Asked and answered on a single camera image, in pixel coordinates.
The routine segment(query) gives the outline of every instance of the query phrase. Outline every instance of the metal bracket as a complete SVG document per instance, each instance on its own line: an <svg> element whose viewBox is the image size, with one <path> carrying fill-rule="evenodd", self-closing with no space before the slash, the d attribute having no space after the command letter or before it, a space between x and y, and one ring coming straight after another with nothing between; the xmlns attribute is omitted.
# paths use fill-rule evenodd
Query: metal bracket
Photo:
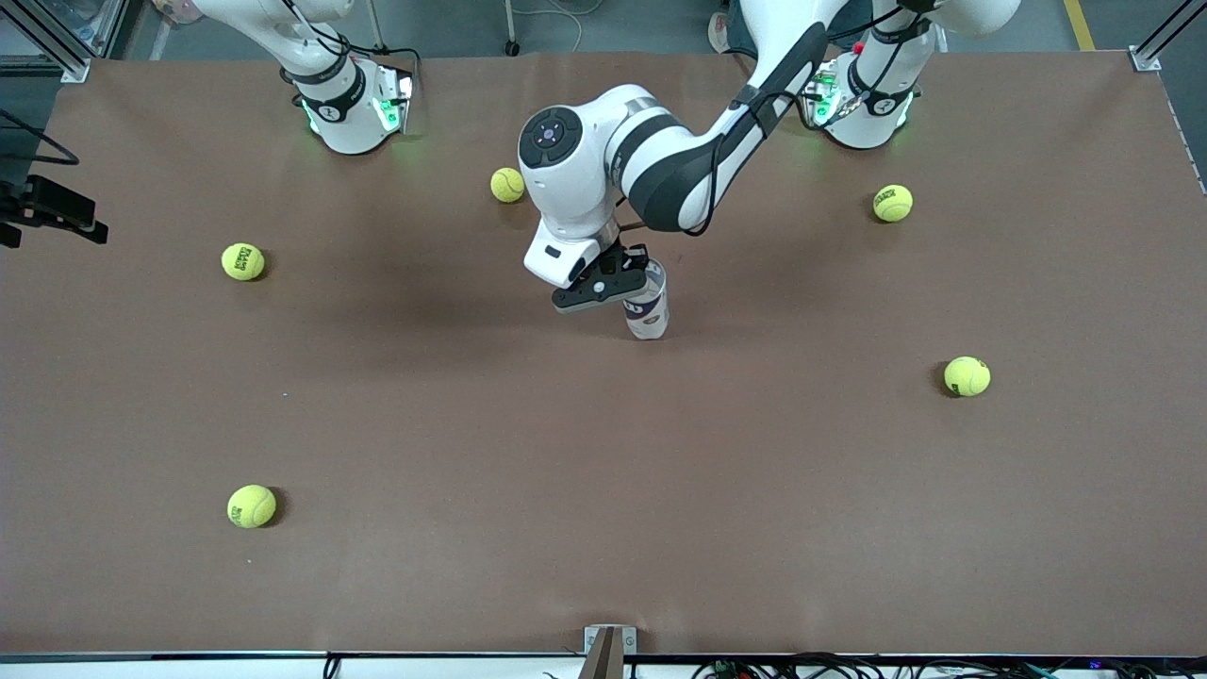
<svg viewBox="0 0 1207 679"><path fill-rule="evenodd" d="M1137 72L1153 72L1161 70L1161 59L1158 59L1156 57L1150 59L1141 57L1139 48L1136 45L1127 46L1127 55L1131 57L1132 68L1135 68Z"/></svg>
<svg viewBox="0 0 1207 679"><path fill-rule="evenodd" d="M81 70L78 74L74 74L71 71L65 70L63 71L63 77L59 78L59 82L64 84L80 84L86 80L88 80L88 71L91 70L92 70L92 59L84 59L83 70Z"/></svg>
<svg viewBox="0 0 1207 679"><path fill-rule="evenodd" d="M624 655L634 655L637 652L637 628L631 625L591 625L583 627L583 652L590 652L591 644L595 643L595 637L600 632L607 628L614 628L620 634L620 640L623 642L622 648L624 649Z"/></svg>

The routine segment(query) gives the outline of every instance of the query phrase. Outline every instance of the white cup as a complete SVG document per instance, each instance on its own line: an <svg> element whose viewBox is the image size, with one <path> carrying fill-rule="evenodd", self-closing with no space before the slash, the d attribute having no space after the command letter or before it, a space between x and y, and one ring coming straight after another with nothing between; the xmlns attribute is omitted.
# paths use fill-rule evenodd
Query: white cup
<svg viewBox="0 0 1207 679"><path fill-rule="evenodd" d="M666 270L658 259L646 265L646 287L636 297L624 300L624 321L637 339L658 339L671 321L666 305Z"/></svg>

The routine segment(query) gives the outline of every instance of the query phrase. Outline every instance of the tennis ball logo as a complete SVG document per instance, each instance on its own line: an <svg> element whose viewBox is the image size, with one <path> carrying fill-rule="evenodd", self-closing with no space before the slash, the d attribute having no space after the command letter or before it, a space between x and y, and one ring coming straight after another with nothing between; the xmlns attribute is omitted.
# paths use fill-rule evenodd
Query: tennis ball logo
<svg viewBox="0 0 1207 679"><path fill-rule="evenodd" d="M234 268L247 270L249 259L251 259L251 247L239 247L239 254L234 258Z"/></svg>
<svg viewBox="0 0 1207 679"><path fill-rule="evenodd" d="M885 200L887 200L890 198L896 198L896 197L897 197L897 189L896 188L887 188L885 191L881 191L880 194L876 195L875 205L879 205L880 203L884 203Z"/></svg>

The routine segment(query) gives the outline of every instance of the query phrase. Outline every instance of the floor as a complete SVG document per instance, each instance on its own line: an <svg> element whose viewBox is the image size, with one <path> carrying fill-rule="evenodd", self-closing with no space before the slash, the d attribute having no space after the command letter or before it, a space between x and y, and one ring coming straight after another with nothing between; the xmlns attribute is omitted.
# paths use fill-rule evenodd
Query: floor
<svg viewBox="0 0 1207 679"><path fill-rule="evenodd" d="M1069 0L1074 6L1077 0ZM553 6L575 12L582 24L553 11ZM1176 0L1081 0L1085 21L1095 46L1125 48L1168 16ZM414 47L426 57L492 57L507 41L502 0L378 0L384 41L390 47ZM709 17L717 0L659 0L658 11L649 0L515 0L517 12L538 12L515 17L517 41L523 53L647 51L707 52L705 36ZM337 28L352 42L373 45L368 2L361 0ZM0 33L5 29L0 21ZM6 48L13 41L5 40ZM1001 31L973 40L947 34L952 52L1050 52L1078 48L1065 0L1024 0L1018 14ZM147 5L140 25L124 51L126 58L167 60L263 59L264 51L251 40L215 21L163 25ZM1161 78L1186 136L1191 152L1207 157L1207 22L1191 25L1161 57ZM49 116L58 83L53 78L0 77L0 101L31 124L41 125ZM21 153L33 140L5 129L0 135L4 152ZM24 171L21 162L0 159L0 177Z"/></svg>

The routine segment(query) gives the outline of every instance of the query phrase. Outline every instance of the white cable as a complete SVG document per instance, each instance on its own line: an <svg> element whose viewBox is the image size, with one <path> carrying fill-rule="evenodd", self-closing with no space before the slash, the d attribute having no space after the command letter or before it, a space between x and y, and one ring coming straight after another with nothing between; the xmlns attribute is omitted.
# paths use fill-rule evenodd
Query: white cable
<svg viewBox="0 0 1207 679"><path fill-rule="evenodd" d="M570 10L562 7L561 5L558 5L556 0L546 0L546 1L549 2L549 5L553 6L552 10L529 10L526 12L521 12L519 10L515 10L513 13L515 13L515 14L523 14L525 17L531 17L533 14L560 14L562 17L570 18L570 21L575 22L575 25L578 27L578 37L575 39L575 46L571 47L570 51L571 52L577 52L578 51L578 45L583 41L583 22L578 21L578 17L589 14L589 13L594 12L595 10L599 10L600 5L604 4L604 0L596 0L596 2L594 5L591 5L589 8L581 10L581 11L577 11L577 12L571 12Z"/></svg>

